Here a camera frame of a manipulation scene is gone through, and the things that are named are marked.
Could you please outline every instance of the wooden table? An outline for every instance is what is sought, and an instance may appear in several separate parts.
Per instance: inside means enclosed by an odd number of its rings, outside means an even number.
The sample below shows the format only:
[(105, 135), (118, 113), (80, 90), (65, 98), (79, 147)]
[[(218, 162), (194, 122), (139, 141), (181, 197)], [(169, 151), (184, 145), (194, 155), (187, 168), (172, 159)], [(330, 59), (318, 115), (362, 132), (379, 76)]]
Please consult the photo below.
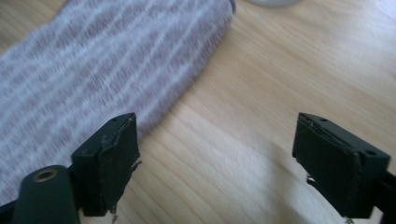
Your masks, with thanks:
[[(1, 50), (63, 1), (0, 0)], [(393, 0), (236, 2), (201, 77), (141, 142), (143, 164), (120, 200), (119, 223), (344, 223), (291, 156), (299, 112), (396, 157)]]

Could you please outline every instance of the striped fabric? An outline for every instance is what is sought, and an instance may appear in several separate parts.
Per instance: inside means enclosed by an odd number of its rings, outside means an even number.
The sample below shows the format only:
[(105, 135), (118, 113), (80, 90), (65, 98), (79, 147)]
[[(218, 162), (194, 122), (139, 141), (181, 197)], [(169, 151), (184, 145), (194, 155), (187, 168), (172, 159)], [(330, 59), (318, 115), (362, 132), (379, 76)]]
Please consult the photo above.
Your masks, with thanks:
[(69, 0), (0, 57), (0, 205), (21, 180), (135, 112), (141, 139), (200, 74), (233, 0)]

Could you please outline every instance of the white object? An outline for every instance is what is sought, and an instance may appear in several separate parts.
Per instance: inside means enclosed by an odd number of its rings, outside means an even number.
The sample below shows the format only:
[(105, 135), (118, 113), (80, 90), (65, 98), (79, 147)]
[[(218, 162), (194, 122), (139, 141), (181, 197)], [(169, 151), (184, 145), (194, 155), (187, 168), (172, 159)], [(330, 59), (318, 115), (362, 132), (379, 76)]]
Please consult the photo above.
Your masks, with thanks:
[(264, 7), (284, 7), (296, 3), (299, 0), (247, 0), (247, 1)]

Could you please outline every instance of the gray striped towel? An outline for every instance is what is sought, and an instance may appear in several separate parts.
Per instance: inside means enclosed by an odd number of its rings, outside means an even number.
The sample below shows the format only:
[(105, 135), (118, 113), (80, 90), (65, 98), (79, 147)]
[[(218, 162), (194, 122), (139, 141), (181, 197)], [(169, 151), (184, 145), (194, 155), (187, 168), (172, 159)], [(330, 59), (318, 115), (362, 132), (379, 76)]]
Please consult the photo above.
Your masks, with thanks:
[(135, 112), (141, 139), (201, 73), (233, 0), (69, 0), (0, 57), (0, 205)]

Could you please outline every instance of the black plastic part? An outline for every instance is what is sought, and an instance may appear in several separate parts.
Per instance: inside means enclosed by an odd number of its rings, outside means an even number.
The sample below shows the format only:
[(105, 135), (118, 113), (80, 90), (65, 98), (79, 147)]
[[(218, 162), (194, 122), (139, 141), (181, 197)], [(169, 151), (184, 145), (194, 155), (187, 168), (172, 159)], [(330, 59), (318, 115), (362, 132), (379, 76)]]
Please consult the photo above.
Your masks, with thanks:
[(396, 176), (387, 173), (378, 182), (375, 206), (384, 213), (381, 224), (396, 223)]
[(16, 201), (6, 203), (0, 207), (0, 224), (11, 224)]
[(85, 216), (115, 209), (139, 156), (133, 113), (111, 119), (73, 153), (69, 170)]
[(12, 223), (79, 223), (69, 173), (65, 167), (48, 166), (23, 179)]
[(342, 217), (368, 218), (390, 156), (329, 120), (301, 113), (292, 156)]

